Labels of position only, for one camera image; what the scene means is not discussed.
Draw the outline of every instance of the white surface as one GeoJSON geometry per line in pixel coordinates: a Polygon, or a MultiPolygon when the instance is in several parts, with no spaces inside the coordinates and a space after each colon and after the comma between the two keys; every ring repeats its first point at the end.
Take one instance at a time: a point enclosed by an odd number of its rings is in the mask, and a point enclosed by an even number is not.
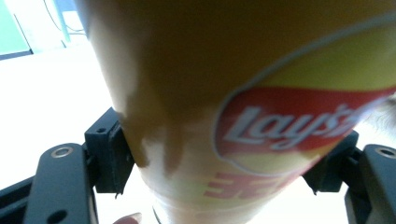
{"type": "MultiPolygon", "coordinates": [[[[0,189],[35,174],[40,155],[62,143],[84,142],[84,132],[111,105],[90,47],[0,61],[0,189]]],[[[99,194],[100,223],[135,212],[155,223],[138,172],[124,195],[99,194]]],[[[341,193],[314,196],[300,178],[249,224],[347,223],[341,193]]]]}

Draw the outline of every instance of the finger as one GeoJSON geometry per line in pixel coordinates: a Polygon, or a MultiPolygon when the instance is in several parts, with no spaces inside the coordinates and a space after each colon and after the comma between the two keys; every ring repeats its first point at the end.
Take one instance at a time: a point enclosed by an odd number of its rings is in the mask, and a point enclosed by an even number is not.
{"type": "Polygon", "coordinates": [[[122,217],[114,224],[139,224],[142,221],[142,214],[141,213],[135,213],[126,217],[122,217]]]}

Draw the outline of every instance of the green object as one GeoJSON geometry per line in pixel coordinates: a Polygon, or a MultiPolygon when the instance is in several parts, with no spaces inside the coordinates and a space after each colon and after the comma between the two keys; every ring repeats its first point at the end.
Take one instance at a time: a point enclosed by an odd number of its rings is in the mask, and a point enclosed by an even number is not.
{"type": "Polygon", "coordinates": [[[4,0],[0,0],[0,55],[29,51],[19,25],[9,12],[4,0]]]}

